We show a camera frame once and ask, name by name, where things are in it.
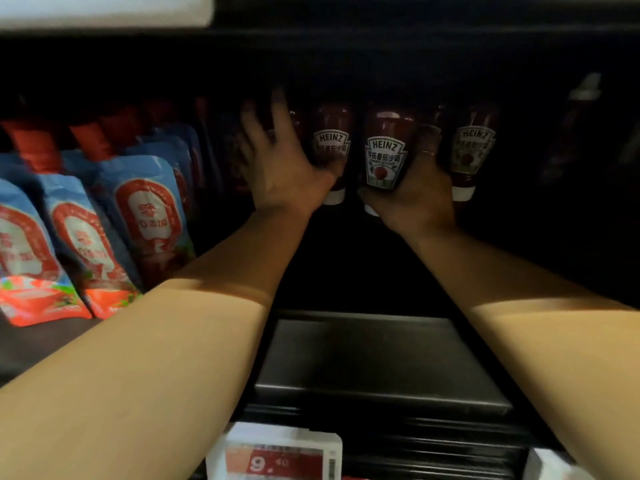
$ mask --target price tag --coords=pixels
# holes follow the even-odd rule
[[[228,444],[227,477],[322,480],[323,451],[277,445]]]

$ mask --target hand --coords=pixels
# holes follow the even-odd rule
[[[241,121],[244,133],[237,136],[245,158],[240,167],[253,195],[256,209],[283,208],[309,217],[322,205],[344,161],[336,159],[326,168],[316,168],[305,156],[281,89],[271,97],[275,142],[271,142],[255,113],[252,101],[244,103]]]
[[[416,155],[404,180],[393,192],[383,193],[370,187],[358,191],[389,229],[405,240],[425,233],[456,229],[451,197],[451,179],[436,165],[433,152]]]

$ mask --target barcode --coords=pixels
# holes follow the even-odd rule
[[[329,480],[335,480],[335,460],[329,460]]]

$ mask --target white bottle cap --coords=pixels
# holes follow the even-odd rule
[[[371,214],[372,216],[380,217],[380,215],[378,215],[378,213],[367,204],[364,204],[364,211],[368,214]]]
[[[582,80],[580,86],[569,92],[569,101],[595,101],[600,97],[601,90],[599,72],[591,72]]]
[[[452,187],[451,193],[453,195],[454,202],[466,202],[471,200],[474,192],[476,191],[476,186],[473,187]]]
[[[329,195],[326,196],[323,205],[338,205],[339,203],[344,202],[344,195],[346,194],[345,189],[340,190],[332,190],[329,192]]]

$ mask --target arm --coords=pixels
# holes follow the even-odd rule
[[[187,478],[236,407],[282,274],[335,181],[284,97],[243,124],[256,211],[226,241],[0,389],[0,479]]]
[[[464,234],[422,153],[392,194],[360,191],[427,265],[565,448],[601,480],[640,479],[640,316]]]

